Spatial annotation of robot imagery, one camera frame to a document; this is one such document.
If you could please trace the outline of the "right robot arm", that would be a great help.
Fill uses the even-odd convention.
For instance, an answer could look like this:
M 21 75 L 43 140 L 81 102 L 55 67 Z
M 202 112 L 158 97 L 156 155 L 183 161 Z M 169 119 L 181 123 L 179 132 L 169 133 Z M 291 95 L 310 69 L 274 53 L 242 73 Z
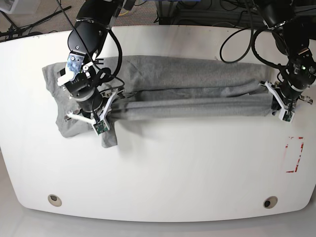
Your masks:
M 84 117 L 100 121 L 98 112 L 104 99 L 98 87 L 117 78 L 122 65 L 122 48 L 112 26 L 122 9 L 121 0 L 86 0 L 80 8 L 76 23 L 68 37 L 66 66 L 60 71 L 58 86 L 65 87 L 78 103 Z M 118 63 L 114 71 L 100 68 L 96 58 L 101 53 L 106 37 L 110 35 L 118 49 Z

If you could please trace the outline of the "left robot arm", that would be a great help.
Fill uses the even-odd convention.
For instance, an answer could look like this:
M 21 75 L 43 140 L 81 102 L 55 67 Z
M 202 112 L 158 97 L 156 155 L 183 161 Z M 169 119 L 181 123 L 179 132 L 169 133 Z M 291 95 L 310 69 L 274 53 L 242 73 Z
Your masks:
M 290 0 L 255 0 L 253 3 L 273 34 L 278 50 L 288 58 L 285 66 L 262 62 L 279 70 L 283 82 L 277 92 L 284 104 L 292 106 L 303 91 L 316 82 L 316 62 L 309 49 L 307 29 L 296 16 Z

